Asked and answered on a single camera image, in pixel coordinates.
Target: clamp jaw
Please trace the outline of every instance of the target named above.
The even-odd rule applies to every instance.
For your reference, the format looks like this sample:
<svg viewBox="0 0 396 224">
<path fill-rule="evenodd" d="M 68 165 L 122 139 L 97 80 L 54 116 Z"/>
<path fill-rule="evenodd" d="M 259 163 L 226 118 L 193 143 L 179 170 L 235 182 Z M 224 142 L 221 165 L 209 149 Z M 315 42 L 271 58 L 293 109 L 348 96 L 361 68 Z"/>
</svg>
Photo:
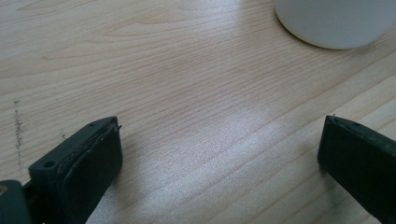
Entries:
<svg viewBox="0 0 396 224">
<path fill-rule="evenodd" d="M 396 142 L 363 125 L 326 118 L 318 163 L 382 223 L 396 223 Z"/>
<path fill-rule="evenodd" d="M 0 181 L 0 223 L 85 223 L 122 166 L 116 117 L 99 119 L 29 167 Z"/>
</svg>

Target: wooden table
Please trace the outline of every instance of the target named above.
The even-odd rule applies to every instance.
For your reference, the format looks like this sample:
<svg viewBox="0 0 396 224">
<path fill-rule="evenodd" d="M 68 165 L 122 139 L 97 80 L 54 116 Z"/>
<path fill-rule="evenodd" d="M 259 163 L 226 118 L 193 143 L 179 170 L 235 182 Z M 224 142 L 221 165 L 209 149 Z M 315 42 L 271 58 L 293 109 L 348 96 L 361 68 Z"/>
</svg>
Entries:
<svg viewBox="0 0 396 224">
<path fill-rule="evenodd" d="M 320 49 L 274 2 L 0 2 L 0 177 L 118 116 L 89 223 L 377 223 L 318 169 L 325 115 L 396 139 L 396 29 Z"/>
</svg>

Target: white cup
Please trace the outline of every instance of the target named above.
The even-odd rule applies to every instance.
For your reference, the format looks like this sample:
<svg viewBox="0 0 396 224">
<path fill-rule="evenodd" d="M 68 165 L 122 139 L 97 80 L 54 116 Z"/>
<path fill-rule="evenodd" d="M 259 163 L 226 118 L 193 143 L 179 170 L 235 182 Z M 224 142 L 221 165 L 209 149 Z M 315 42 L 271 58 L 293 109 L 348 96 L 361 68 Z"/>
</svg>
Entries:
<svg viewBox="0 0 396 224">
<path fill-rule="evenodd" d="M 292 34 L 326 49 L 369 44 L 396 23 L 396 0 L 276 0 L 275 9 Z"/>
</svg>

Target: light wood surface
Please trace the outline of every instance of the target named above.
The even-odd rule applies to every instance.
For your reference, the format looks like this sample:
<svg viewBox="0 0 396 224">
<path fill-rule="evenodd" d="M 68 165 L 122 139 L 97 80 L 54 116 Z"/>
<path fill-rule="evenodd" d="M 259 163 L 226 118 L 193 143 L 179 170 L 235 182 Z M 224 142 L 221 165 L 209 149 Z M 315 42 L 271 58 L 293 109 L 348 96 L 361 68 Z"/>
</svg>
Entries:
<svg viewBox="0 0 396 224">
<path fill-rule="evenodd" d="M 307 45 L 269 0 L 0 1 L 0 177 L 118 116 L 89 223 L 377 223 L 318 169 L 325 115 L 396 139 L 396 29 Z"/>
</svg>

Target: black plastic piece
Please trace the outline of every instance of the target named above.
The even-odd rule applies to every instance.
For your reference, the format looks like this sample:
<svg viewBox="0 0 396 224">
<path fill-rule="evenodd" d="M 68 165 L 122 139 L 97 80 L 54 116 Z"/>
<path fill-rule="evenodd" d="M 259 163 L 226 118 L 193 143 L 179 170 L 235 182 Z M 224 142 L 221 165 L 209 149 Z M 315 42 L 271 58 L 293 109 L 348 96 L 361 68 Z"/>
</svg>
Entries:
<svg viewBox="0 0 396 224">
<path fill-rule="evenodd" d="M 363 125 L 326 117 L 318 162 L 370 214 L 396 223 L 396 142 Z"/>
<path fill-rule="evenodd" d="M 0 223 L 85 223 L 121 166 L 117 118 L 90 123 L 36 161 L 23 188 L 0 182 Z"/>
<path fill-rule="evenodd" d="M 30 168 L 50 210 L 47 223 L 85 223 L 122 165 L 117 118 L 97 120 Z"/>
<path fill-rule="evenodd" d="M 32 223 L 20 182 L 0 181 L 0 206 L 0 223 Z"/>
</svg>

